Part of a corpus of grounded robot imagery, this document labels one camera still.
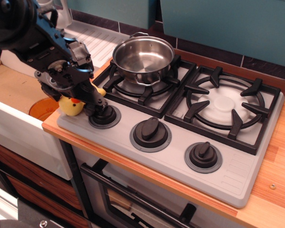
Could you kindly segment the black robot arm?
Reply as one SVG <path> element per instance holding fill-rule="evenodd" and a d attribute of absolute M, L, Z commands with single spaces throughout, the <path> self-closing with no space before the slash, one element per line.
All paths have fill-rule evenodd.
<path fill-rule="evenodd" d="M 0 51 L 9 50 L 35 69 L 43 92 L 58 101 L 75 98 L 87 116 L 103 116 L 108 104 L 91 84 L 94 66 L 84 43 L 56 29 L 54 6 L 35 0 L 0 0 Z"/>

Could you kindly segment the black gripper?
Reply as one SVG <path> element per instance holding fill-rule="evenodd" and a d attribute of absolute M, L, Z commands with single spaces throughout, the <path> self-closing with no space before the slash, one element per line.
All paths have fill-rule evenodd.
<path fill-rule="evenodd" d="M 49 98 L 58 102 L 64 94 L 74 95 L 75 87 L 82 85 L 85 114 L 102 114 L 107 102 L 90 83 L 94 70 L 91 55 L 81 41 L 67 40 L 66 48 L 65 53 L 49 42 L 36 44 L 28 49 L 26 63 L 36 69 L 35 77 Z"/>

